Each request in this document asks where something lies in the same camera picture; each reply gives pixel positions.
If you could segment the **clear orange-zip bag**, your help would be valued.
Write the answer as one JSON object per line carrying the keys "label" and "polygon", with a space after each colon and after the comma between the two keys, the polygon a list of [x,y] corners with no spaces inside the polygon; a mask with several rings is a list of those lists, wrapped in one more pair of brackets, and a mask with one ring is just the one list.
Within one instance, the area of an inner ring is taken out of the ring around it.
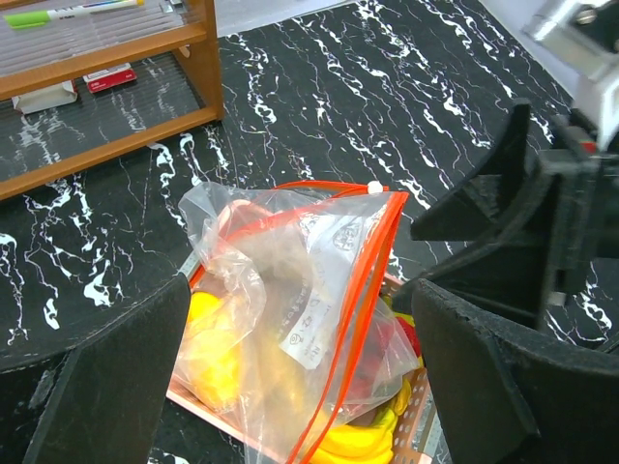
{"label": "clear orange-zip bag", "polygon": [[287,304],[279,348],[304,368],[306,387],[326,367],[327,336],[338,350],[313,417],[301,421],[302,401],[285,393],[250,424],[283,463],[311,463],[339,417],[384,290],[386,271],[408,196],[378,182],[355,185],[301,181],[273,189],[203,182],[184,194],[179,209],[198,264],[192,294],[224,302],[238,341],[263,313],[266,290]]}

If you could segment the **red strawberry bunch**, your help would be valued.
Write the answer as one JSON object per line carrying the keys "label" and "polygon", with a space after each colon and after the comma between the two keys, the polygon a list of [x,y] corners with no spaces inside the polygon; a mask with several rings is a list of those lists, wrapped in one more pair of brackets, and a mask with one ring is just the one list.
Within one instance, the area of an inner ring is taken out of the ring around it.
{"label": "red strawberry bunch", "polygon": [[418,345],[415,328],[408,320],[376,312],[347,399],[361,403],[395,395],[401,378],[419,366]]}

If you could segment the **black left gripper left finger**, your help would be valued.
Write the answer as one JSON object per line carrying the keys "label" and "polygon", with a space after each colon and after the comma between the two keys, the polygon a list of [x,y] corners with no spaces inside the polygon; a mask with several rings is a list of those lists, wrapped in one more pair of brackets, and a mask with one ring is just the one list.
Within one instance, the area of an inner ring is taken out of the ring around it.
{"label": "black left gripper left finger", "polygon": [[177,274],[63,336],[2,349],[2,462],[147,462],[190,298]]}

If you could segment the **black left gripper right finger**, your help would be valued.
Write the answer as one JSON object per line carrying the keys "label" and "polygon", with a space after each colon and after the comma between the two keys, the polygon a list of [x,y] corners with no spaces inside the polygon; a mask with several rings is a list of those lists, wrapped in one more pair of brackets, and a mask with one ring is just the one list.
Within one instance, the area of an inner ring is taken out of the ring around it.
{"label": "black left gripper right finger", "polygon": [[456,463],[615,463],[618,358],[485,311],[427,280],[411,314]]}

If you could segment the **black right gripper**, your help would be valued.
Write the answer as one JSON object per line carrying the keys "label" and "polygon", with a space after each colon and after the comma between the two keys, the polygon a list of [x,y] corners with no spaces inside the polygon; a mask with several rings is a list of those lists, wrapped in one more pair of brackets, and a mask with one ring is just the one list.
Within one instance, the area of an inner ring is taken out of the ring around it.
{"label": "black right gripper", "polygon": [[554,295],[579,293],[594,258],[618,255],[618,156],[598,149],[578,115],[554,118],[551,146],[534,152],[530,113],[528,100],[513,101],[489,151],[410,236],[464,242],[425,278],[538,329]]}

